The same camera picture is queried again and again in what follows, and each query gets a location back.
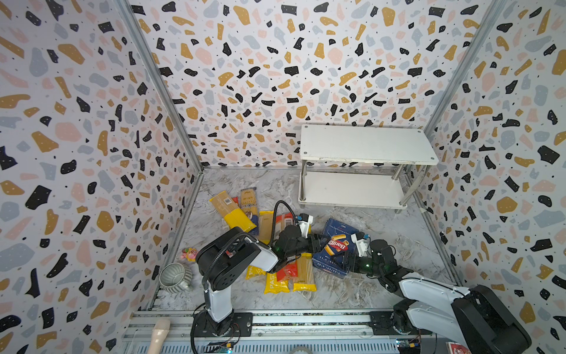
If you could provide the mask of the blue Barilla pasta box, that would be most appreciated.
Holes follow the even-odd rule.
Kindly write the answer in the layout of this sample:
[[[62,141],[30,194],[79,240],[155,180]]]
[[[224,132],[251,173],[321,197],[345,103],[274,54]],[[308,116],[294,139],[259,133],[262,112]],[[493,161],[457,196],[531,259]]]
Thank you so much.
[[[352,241],[352,236],[357,232],[359,230],[355,227],[333,218],[328,219],[323,230],[324,240],[328,243],[312,256],[313,266],[336,277],[346,277],[349,271],[343,260],[345,256],[357,253],[357,246]]]

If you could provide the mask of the yellow Pastatime spaghetti bag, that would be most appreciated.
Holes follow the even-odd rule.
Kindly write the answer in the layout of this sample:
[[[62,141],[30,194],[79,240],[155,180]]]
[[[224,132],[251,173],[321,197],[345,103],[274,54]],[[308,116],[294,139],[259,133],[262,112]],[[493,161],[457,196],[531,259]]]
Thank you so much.
[[[296,261],[298,275],[293,280],[294,291],[316,292],[317,287],[314,280],[313,262],[311,253],[303,253]]]

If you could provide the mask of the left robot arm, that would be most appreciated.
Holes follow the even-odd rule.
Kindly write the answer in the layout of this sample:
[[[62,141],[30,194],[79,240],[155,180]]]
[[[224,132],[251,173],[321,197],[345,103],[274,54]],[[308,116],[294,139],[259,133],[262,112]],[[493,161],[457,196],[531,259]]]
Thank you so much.
[[[271,246],[240,227],[230,229],[197,254],[205,310],[197,315],[196,329],[212,336],[230,331],[234,324],[231,286],[249,266],[277,273],[304,253],[314,255],[322,251],[329,242],[329,237],[319,234],[303,237],[296,225],[287,226]]]

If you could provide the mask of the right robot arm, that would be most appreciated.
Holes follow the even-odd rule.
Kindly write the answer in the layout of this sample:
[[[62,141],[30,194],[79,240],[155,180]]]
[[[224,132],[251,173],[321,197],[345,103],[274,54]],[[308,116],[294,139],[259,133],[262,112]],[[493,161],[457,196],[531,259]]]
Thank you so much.
[[[486,286],[454,286],[432,280],[399,265],[396,249],[385,240],[341,252],[348,272],[376,279],[402,297],[393,309],[391,325],[400,334],[429,330],[464,345],[472,353],[524,353],[532,339],[508,308]]]

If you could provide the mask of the white two-tier metal shelf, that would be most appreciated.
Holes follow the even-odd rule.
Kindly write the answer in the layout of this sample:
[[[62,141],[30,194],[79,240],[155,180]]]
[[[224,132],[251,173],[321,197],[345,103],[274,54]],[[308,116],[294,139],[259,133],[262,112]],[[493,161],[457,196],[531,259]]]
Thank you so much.
[[[302,125],[299,203],[401,212],[429,168],[438,165],[424,131],[345,125]],[[316,172],[308,163],[396,165],[392,175]]]

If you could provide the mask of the yellow pasta bag with barcode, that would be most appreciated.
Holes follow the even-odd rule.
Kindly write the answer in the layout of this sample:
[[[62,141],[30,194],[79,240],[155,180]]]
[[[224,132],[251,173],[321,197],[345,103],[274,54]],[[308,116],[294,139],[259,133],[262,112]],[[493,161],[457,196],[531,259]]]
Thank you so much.
[[[256,228],[256,224],[250,220],[226,191],[222,191],[209,201],[230,229],[238,227],[244,232],[250,232]]]

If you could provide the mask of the red clear spaghetti bag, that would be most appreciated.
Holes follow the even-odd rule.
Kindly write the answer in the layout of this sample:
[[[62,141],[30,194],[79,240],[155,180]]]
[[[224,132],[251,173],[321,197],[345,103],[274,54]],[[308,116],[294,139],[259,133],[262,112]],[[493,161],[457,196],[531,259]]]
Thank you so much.
[[[282,232],[286,226],[293,224],[293,217],[290,213],[286,213],[283,215],[278,215],[276,218],[276,227],[275,227],[275,236],[274,240],[279,239],[279,234]],[[291,263],[286,265],[280,271],[277,272],[277,278],[279,281],[281,280],[291,280],[293,278],[298,277],[298,269],[295,263]]]

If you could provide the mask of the yellow spaghetti bag left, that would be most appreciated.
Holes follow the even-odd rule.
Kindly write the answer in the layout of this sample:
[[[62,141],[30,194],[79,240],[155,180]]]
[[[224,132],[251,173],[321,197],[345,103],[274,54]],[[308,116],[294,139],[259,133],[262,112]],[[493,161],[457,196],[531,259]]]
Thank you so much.
[[[266,245],[270,243],[271,240],[271,230],[273,225],[273,211],[259,213],[259,236],[258,240]],[[246,271],[246,280],[250,280],[254,277],[261,275],[266,275],[265,271],[255,266],[250,265]]]

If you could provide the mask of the yellow bag under red bag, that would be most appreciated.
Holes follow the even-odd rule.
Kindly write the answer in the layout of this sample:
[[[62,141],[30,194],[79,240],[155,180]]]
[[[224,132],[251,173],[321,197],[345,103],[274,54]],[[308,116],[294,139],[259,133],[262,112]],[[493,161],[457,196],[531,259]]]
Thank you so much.
[[[267,274],[264,294],[290,293],[287,280],[279,281],[276,274]]]

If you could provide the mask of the pink flower toy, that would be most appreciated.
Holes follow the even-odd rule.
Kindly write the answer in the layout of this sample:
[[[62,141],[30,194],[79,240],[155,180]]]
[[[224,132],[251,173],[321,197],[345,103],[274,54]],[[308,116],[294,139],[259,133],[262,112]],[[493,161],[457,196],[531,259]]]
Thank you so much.
[[[183,248],[181,250],[181,260],[188,262],[195,262],[198,255],[198,250],[192,247]]]

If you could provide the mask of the red card box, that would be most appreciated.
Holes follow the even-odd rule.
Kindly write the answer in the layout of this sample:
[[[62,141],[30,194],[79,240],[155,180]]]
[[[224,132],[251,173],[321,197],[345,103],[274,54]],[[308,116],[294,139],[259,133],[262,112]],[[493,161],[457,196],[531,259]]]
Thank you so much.
[[[446,346],[448,354],[471,354],[468,348],[456,342],[447,342]]]

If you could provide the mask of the grey ribbed bowl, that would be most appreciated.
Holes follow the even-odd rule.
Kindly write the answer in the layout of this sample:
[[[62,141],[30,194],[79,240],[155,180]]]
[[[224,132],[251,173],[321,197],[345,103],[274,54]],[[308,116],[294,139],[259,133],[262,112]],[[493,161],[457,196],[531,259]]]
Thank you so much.
[[[185,263],[166,265],[159,274],[160,286],[171,294],[179,294],[191,289],[193,273]]]

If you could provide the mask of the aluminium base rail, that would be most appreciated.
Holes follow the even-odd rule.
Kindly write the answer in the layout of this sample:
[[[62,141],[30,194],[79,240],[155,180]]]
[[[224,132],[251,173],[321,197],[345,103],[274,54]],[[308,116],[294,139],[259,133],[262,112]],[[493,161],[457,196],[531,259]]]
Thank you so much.
[[[147,353],[159,319],[170,331],[160,353],[447,353],[429,330],[399,334],[387,309],[244,310],[223,336],[192,328],[194,311],[136,312],[119,353]]]

